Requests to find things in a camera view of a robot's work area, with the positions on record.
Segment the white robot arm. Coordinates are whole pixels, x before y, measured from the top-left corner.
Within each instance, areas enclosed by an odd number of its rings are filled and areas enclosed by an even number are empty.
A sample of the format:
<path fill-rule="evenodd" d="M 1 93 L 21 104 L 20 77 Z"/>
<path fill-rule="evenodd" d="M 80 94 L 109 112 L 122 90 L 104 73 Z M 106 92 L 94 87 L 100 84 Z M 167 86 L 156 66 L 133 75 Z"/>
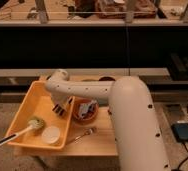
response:
<path fill-rule="evenodd" d="M 106 99 L 113 124 L 121 171 L 171 171 L 151 93 L 138 77 L 116 81 L 70 81 L 58 69 L 45 88 L 60 110 L 69 96 Z"/>

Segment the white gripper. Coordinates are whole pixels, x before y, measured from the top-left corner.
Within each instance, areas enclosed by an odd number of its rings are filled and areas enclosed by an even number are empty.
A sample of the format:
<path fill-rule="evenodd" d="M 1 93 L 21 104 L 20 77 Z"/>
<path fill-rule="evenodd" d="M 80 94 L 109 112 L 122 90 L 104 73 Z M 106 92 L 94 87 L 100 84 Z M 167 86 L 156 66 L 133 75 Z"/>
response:
<path fill-rule="evenodd" d="M 51 99 L 55 105 L 65 108 L 69 100 L 69 95 L 60 92 L 52 92 Z"/>

